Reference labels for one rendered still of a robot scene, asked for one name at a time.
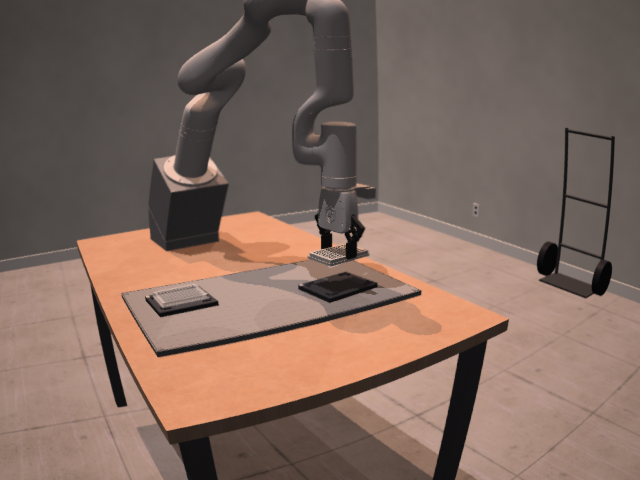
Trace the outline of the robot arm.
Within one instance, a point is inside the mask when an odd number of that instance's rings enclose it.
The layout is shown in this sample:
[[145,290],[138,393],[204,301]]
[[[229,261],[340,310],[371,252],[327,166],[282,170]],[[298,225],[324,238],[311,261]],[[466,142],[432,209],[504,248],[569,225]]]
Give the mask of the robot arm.
[[327,122],[321,125],[321,135],[314,134],[316,116],[323,109],[348,103],[354,94],[350,19],[341,0],[308,0],[308,6],[307,0],[244,0],[244,14],[238,23],[179,71],[180,89],[197,96],[183,113],[176,160],[173,156],[164,164],[169,180],[183,186],[202,186],[214,180],[217,168],[209,158],[217,122],[222,108],[244,81],[243,58],[269,36],[268,21],[291,14],[307,16],[313,27],[317,83],[315,93],[293,121],[295,160],[319,165],[321,185],[327,189],[356,186],[357,197],[376,198],[376,188],[357,184],[356,125]]

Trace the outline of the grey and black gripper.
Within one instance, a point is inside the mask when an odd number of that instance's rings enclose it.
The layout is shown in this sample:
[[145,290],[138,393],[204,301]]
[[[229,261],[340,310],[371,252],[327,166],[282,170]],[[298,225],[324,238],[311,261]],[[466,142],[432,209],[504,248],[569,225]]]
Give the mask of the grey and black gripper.
[[[321,235],[321,249],[332,247],[331,231],[345,234],[348,241],[346,243],[346,259],[357,257],[357,242],[365,231],[365,227],[357,219],[358,203],[354,188],[333,190],[323,187],[320,193],[318,214],[315,215]],[[350,233],[352,233],[352,237]]]

